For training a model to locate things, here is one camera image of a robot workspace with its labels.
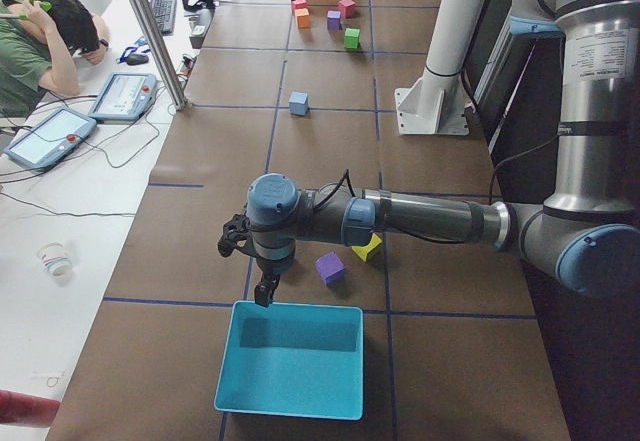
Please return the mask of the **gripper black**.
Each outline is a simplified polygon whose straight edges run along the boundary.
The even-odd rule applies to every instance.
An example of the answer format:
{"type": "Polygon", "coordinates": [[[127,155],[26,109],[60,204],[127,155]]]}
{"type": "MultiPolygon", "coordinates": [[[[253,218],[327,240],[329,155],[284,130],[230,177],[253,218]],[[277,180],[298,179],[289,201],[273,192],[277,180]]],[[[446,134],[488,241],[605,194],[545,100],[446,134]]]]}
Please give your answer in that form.
{"type": "Polygon", "coordinates": [[[295,259],[295,242],[281,246],[267,247],[254,243],[257,265],[262,271],[261,279],[254,288],[254,302],[269,307],[279,286],[279,276],[288,271],[295,259]]]}

